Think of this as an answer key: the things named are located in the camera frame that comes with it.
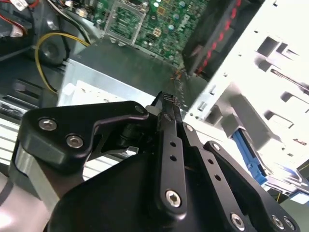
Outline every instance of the electronic component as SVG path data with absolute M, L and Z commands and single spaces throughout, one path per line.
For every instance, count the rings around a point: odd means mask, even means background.
M 88 12 L 85 8 L 78 8 L 76 9 L 75 13 L 83 18 L 87 18 L 88 16 Z
M 179 2 L 179 6 L 182 7 L 182 8 L 185 7 L 185 2 L 184 1 L 180 1 Z
M 159 7 L 158 10 L 157 10 L 158 14 L 161 14 L 161 15 L 164 15 L 165 13 L 165 9 L 163 7 Z
M 161 30 L 159 28 L 155 28 L 154 31 L 153 31 L 153 35 L 155 37 L 159 37 L 161 35 Z
M 66 6 L 68 6 L 68 7 L 73 7 L 73 1 L 72 0 L 68 0 L 68 1 L 66 1 L 65 3 L 64 3 Z
M 169 30 L 174 30 L 175 27 L 174 27 L 174 25 L 169 25 L 169 26 L 168 26 L 168 29 L 169 29 Z
M 129 45 L 134 45 L 146 16 L 144 8 L 116 1 L 105 26 L 105 33 Z

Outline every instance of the screw hole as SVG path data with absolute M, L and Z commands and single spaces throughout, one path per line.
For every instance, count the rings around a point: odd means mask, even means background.
M 214 177 L 216 177 L 216 179 L 217 179 L 218 181 L 221 181 L 221 177 L 220 177 L 220 176 L 215 175 Z
M 173 155 L 171 155 L 169 158 L 170 158 L 172 161 L 174 161 L 174 162 L 177 161 L 177 158 L 176 158 L 175 156 L 173 156 Z
M 239 219 L 235 219 L 235 221 L 238 225 L 241 225 L 241 221 Z

